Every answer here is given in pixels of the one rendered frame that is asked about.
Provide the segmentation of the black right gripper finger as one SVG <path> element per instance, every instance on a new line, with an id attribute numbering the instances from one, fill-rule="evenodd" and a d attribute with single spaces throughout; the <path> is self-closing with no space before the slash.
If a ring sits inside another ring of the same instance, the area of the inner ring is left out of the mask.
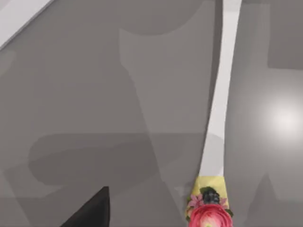
<path id="1" fill-rule="evenodd" d="M 110 227 L 110 193 L 104 186 L 60 227 Z"/>

